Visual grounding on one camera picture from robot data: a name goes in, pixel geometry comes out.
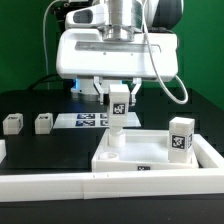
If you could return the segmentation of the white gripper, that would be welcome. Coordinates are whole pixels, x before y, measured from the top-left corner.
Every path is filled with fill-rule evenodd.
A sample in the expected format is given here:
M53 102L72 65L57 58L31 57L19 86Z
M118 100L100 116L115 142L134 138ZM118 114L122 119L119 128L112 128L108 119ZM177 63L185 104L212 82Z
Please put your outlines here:
M130 105L142 80L155 81L156 73L164 82L178 73L175 34L150 33L152 54L144 34L135 34L133 42L104 41L97 29L68 29L59 41L56 70L64 79L93 77L101 105L105 103L109 82L104 79L132 79Z

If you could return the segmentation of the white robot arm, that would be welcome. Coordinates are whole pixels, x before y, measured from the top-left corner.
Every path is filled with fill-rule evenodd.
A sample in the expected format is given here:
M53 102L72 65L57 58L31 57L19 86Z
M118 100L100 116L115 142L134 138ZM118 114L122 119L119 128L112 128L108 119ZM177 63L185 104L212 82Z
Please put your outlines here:
M171 31L183 0L93 0L69 12L56 69L64 79L87 79L100 100L114 81L131 81L129 102L144 81L164 86L178 78L178 38Z

